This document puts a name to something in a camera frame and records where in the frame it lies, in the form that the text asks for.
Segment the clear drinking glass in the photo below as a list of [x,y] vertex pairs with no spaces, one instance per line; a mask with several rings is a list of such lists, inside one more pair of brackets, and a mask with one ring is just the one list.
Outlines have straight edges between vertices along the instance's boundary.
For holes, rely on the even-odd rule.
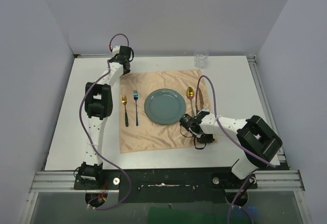
[[205,50],[195,51],[194,53],[194,66],[198,69],[202,69],[206,66],[209,54]]

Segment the gold fork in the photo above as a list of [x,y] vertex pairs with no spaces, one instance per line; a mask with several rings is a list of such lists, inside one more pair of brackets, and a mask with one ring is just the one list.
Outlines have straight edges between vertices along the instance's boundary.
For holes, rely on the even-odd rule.
[[127,113],[127,97],[126,95],[122,95],[122,104],[124,105],[124,112],[125,112],[125,126],[128,127],[129,126],[129,121],[128,121],[128,113]]

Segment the copper table knife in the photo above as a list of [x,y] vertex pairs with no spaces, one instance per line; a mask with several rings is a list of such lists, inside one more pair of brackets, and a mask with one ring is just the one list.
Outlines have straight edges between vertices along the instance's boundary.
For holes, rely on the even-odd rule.
[[203,100],[203,94],[202,94],[202,91],[201,91],[201,88],[197,88],[197,112],[204,109],[204,100]]

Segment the blue fork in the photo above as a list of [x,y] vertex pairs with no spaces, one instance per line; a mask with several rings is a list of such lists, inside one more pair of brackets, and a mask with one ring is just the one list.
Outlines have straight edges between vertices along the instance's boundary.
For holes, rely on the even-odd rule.
[[137,90],[133,91],[133,98],[134,98],[134,101],[135,101],[135,124],[136,124],[136,126],[139,126],[139,122],[138,122],[138,106],[137,106],[138,91]]

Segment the peach satin cloth napkin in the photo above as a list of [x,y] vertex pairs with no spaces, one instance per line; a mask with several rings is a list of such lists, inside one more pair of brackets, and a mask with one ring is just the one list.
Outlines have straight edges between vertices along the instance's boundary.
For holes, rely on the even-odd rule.
[[[120,152],[138,152],[161,149],[186,148],[192,145],[192,139],[184,137],[186,130],[180,129],[179,123],[159,125],[152,122],[145,114],[144,102],[153,91],[169,88],[179,92],[186,103],[186,113],[191,112],[191,103],[186,97],[186,90],[201,88],[204,107],[211,108],[207,87],[204,80],[199,81],[202,75],[200,69],[183,71],[162,71],[148,73],[127,74],[120,78],[120,95],[127,97],[127,113],[129,126],[125,126],[124,105],[119,108],[120,114]],[[133,91],[138,91],[138,122],[135,124],[135,101]]]

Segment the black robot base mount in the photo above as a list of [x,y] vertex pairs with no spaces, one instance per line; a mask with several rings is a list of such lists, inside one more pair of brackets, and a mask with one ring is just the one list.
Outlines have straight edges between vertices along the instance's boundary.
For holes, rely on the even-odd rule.
[[75,174],[74,190],[95,194],[118,192],[118,200],[134,203],[193,203],[211,201],[224,203],[242,185],[246,189],[258,187],[255,176],[244,181],[232,174],[228,167],[134,169],[125,174],[119,170],[103,170],[100,176]]

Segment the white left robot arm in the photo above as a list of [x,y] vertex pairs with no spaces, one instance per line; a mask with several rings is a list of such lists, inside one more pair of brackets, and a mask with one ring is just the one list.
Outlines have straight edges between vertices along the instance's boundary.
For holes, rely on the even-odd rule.
[[79,108],[79,119],[87,142],[77,176],[94,189],[104,183],[101,151],[105,124],[113,110],[112,86],[122,75],[130,73],[130,62],[134,57],[134,51],[129,46],[115,46],[111,50],[113,56],[107,60],[103,74],[96,81],[86,83]]

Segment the teal round plate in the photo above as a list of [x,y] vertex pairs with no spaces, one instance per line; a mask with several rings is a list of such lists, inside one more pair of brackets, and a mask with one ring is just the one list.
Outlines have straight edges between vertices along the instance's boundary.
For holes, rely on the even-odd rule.
[[169,88],[161,88],[150,93],[144,102],[146,116],[159,125],[171,125],[185,114],[186,104],[183,96]]

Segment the iridescent gold spoon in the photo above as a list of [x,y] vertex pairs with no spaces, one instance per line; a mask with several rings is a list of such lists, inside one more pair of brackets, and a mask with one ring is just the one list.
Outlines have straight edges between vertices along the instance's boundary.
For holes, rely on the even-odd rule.
[[186,97],[189,99],[189,101],[191,103],[191,115],[192,115],[192,117],[194,117],[195,113],[194,113],[193,103],[192,103],[192,99],[194,98],[194,90],[190,86],[186,90]]

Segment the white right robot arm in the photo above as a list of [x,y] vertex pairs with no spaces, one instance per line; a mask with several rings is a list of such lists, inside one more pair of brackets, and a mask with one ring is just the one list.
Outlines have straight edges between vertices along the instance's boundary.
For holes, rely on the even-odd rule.
[[222,133],[244,152],[227,175],[228,183],[235,188],[244,184],[246,177],[256,170],[274,167],[271,161],[283,145],[280,137],[257,115],[249,119],[232,119],[215,116],[203,109],[194,117],[184,114],[179,123],[199,143],[211,143],[214,135]]

